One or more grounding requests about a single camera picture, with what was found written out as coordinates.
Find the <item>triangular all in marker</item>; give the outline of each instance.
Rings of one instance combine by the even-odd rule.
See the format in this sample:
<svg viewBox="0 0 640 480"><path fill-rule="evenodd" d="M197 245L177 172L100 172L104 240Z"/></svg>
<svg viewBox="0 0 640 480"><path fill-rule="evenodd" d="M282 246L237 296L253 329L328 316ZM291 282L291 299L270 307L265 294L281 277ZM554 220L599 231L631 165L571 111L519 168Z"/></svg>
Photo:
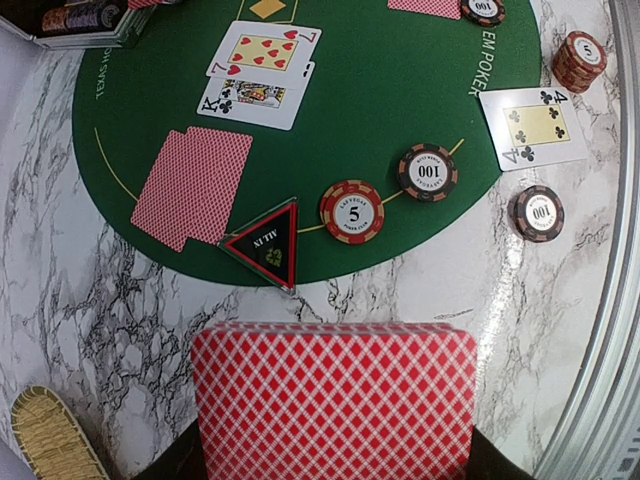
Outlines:
<svg viewBox="0 0 640 480"><path fill-rule="evenodd" d="M285 292L295 293L298 199L290 198L226 235L218 247Z"/></svg>

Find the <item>green felt table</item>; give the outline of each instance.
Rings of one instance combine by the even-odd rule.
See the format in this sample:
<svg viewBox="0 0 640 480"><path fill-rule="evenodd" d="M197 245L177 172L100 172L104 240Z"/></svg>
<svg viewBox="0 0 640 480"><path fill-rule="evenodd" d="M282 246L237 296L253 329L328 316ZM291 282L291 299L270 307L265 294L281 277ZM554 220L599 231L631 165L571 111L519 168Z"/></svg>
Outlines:
<svg viewBox="0 0 640 480"><path fill-rule="evenodd" d="M85 54L73 108L80 173L105 219L142 253L194 277L265 284L215 246L189 240L177 253L130 223L167 134L189 126L254 138L228 231L292 196L299 199L299 228L318 225L320 199L332 184L364 180L386 198L399 190L398 159L412 145L451 149L465 139L454 156L460 180L445 201L394 199L385 205L383 230L364 245L338 242L326 229L301 233L299 283L406 252L458 219L498 179L479 101L469 92L474 79L483 88L479 82L489 78L489 90L539 85L540 40L529 2L506 0L507 20L487 30L464 18L390 10L386 0L285 0L287 7L266 21L323 31L291 131L196 114L218 44L232 21L260 21L249 10L256 2L163 6L134 49Z"/></svg>

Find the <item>marble surface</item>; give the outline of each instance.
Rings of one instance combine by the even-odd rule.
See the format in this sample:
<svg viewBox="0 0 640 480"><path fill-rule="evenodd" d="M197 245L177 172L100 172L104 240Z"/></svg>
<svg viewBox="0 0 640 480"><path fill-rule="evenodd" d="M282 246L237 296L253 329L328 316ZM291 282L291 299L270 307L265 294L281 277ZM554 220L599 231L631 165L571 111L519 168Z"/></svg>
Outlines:
<svg viewBox="0 0 640 480"><path fill-rule="evenodd" d="M71 138L78 52L44 52L0 153L0 438L30 384L55 389L114 478L147 466L195 418L191 337L226 320L448 321L479 341L476 423L532 472L590 337L613 235L620 106L605 0L535 0L543 85L565 35L585 30L607 72L574 103L582 162L505 174L435 238L368 270L300 287L233 288L177 274L105 223L79 177ZM533 183L562 198L567 224L524 243L506 214Z"/></svg>

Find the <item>white chip center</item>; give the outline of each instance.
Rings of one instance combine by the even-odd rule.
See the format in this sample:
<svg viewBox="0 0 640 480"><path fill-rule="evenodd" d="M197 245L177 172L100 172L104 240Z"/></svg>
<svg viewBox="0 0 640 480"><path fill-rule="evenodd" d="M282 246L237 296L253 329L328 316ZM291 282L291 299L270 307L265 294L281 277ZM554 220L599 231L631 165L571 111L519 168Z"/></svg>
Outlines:
<svg viewBox="0 0 640 480"><path fill-rule="evenodd" d="M591 65L599 65L602 61L600 49L588 38L578 38L576 40L576 52L585 62Z"/></svg>
<svg viewBox="0 0 640 480"><path fill-rule="evenodd" d="M338 228L347 234L366 232L375 219L375 209L367 197L353 193L341 199L335 207L334 218Z"/></svg>
<svg viewBox="0 0 640 480"><path fill-rule="evenodd" d="M546 232L555 225L558 218L558 210L549 197L536 195L527 203L525 215L527 216L527 222L533 228L540 232Z"/></svg>
<svg viewBox="0 0 640 480"><path fill-rule="evenodd" d="M469 8L481 17L491 18L498 14L498 5L493 0L470 0Z"/></svg>
<svg viewBox="0 0 640 480"><path fill-rule="evenodd" d="M417 188L425 192L440 190L449 177L445 161L433 153L421 153L409 166L409 177Z"/></svg>

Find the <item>woven slipper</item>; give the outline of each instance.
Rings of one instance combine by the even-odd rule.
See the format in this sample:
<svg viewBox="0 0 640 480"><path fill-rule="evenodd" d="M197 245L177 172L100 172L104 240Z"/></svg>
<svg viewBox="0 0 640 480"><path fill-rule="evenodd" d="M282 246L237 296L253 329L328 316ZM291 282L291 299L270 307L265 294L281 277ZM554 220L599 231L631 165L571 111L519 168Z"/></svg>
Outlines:
<svg viewBox="0 0 640 480"><path fill-rule="evenodd" d="M82 428L51 390L22 392L11 409L11 425L39 480L109 480Z"/></svg>

